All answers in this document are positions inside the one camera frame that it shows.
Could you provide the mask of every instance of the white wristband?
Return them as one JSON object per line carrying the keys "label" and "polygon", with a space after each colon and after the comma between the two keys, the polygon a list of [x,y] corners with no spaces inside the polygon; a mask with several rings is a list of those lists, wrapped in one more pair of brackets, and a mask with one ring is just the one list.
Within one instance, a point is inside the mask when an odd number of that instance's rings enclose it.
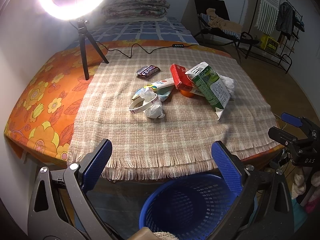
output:
{"label": "white wristband", "polygon": [[132,113],[132,114],[137,114],[137,113],[141,113],[142,111],[148,109],[149,107],[151,107],[157,100],[159,100],[159,97],[158,95],[156,94],[156,96],[151,100],[149,101],[148,103],[146,103],[145,105],[143,106],[139,106],[137,108],[135,108],[135,106],[141,102],[144,101],[143,98],[137,98],[136,100],[134,100],[130,106],[129,106],[129,111]]}

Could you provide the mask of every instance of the glowing white ring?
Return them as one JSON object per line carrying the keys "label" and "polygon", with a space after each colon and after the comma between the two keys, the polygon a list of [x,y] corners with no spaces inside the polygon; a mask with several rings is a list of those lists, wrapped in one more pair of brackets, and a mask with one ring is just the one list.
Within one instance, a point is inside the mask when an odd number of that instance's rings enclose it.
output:
{"label": "glowing white ring", "polygon": [[81,17],[95,9],[103,0],[81,0],[78,4],[57,6],[52,0],[39,0],[41,6],[50,15],[61,19],[71,20]]}

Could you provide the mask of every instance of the orange floral tablecloth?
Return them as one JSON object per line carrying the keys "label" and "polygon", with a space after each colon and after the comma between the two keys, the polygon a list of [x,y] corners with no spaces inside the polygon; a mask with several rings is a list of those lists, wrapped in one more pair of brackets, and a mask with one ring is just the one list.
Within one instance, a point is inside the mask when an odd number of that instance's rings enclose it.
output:
{"label": "orange floral tablecloth", "polygon": [[[130,47],[134,43],[144,47],[172,45],[172,41],[151,40],[111,41],[104,44],[109,48],[121,48]],[[207,50],[231,57],[225,52],[202,46],[191,46],[188,49]],[[86,46],[86,51],[89,80],[84,78],[80,48],[68,49],[54,54],[20,96],[4,130],[20,158],[23,150],[26,150],[41,162],[66,167],[75,117],[101,63],[100,56],[91,45]]]}

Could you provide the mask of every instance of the bed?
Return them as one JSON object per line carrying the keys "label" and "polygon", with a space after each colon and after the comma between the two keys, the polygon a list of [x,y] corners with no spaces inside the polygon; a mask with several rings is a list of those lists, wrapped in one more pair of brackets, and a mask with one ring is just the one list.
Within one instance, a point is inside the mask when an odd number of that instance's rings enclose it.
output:
{"label": "bed", "polygon": [[[108,48],[127,48],[134,43],[143,47],[167,47],[173,42],[197,44],[190,32],[174,18],[168,18],[165,22],[103,25],[90,32],[95,40]],[[100,47],[108,57],[110,52]],[[199,45],[185,49],[231,58],[225,52]],[[86,45],[86,51],[89,80],[84,78],[80,49],[78,41],[75,41],[67,49],[54,54],[20,96],[4,131],[20,158],[23,152],[28,152],[43,163],[66,167],[75,119],[101,63],[100,56],[90,44]],[[274,146],[242,159],[261,165],[280,149],[280,146]]]}

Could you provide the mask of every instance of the red box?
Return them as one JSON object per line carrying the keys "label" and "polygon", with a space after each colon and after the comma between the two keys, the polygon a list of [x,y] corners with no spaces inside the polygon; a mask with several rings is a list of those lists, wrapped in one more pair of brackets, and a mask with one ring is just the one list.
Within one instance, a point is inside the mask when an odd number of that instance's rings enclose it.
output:
{"label": "red box", "polygon": [[184,90],[190,92],[193,87],[193,82],[187,77],[186,69],[177,64],[172,64],[170,71],[173,77],[174,85],[176,89]]}

